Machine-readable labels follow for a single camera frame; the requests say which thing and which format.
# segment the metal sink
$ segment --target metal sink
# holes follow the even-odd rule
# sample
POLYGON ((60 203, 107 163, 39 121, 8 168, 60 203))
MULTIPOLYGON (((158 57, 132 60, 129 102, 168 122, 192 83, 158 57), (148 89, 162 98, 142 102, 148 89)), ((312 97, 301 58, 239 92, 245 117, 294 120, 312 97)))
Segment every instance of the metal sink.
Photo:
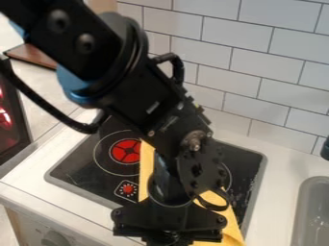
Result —
POLYGON ((299 189, 291 246, 329 245, 329 178, 313 177, 299 189))

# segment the black robotic arm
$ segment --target black robotic arm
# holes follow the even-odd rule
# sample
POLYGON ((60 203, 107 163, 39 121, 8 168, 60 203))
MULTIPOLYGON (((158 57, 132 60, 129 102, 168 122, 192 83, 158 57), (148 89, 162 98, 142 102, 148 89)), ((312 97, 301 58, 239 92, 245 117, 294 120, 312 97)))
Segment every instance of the black robotic arm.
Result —
MULTIPOLYGON (((149 245, 219 242, 227 221, 213 210, 229 206, 221 189, 227 174, 210 121, 186 95, 179 57, 149 59, 146 34, 134 20, 115 12, 97 16, 78 0, 2 0, 0 12, 60 64, 59 81, 70 100, 102 110, 93 129, 114 115, 155 147, 149 198, 113 211, 114 234, 140 236, 149 245), (172 78, 159 69, 161 62, 173 64, 172 78), (208 190, 226 205, 203 200, 200 194, 208 190)), ((44 109, 67 119, 1 63, 0 72, 44 109)), ((77 130, 87 128, 74 120, 64 123, 77 130)))

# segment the induction cooktop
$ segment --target induction cooktop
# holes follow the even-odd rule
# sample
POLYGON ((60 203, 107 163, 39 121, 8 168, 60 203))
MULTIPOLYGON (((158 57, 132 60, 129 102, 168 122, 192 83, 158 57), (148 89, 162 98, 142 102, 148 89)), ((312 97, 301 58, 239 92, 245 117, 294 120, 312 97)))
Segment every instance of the induction cooktop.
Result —
MULTIPOLYGON (((217 143, 229 173, 225 188, 243 234, 264 172, 264 157, 236 146, 217 143)), ((139 198, 140 140, 111 117, 97 135, 89 136, 45 175, 45 180, 115 209, 139 198)))

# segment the black cable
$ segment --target black cable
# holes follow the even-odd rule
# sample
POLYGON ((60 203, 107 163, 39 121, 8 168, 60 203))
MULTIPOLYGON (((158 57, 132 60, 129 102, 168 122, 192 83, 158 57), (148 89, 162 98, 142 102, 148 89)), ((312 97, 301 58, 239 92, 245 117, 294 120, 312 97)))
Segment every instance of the black cable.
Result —
POLYGON ((63 112, 59 111, 57 108, 48 103, 45 99, 35 93, 30 87, 28 87, 21 79, 19 79, 10 66, 5 64, 0 60, 0 74, 8 80, 13 86, 20 90, 24 95, 26 95, 31 101, 40 106, 42 109, 47 111, 53 117, 64 123, 66 126, 87 135, 92 135, 97 133, 99 127, 107 120, 108 115, 103 111, 93 119, 91 124, 78 122, 70 117, 68 117, 63 112))

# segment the red burner marking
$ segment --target red burner marking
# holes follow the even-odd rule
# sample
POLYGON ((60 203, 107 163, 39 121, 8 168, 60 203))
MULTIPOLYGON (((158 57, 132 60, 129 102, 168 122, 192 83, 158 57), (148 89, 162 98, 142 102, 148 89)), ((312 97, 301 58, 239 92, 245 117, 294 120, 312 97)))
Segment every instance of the red burner marking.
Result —
POLYGON ((121 164, 139 162, 140 141, 136 139, 124 139, 118 141, 111 150, 114 160, 121 164))

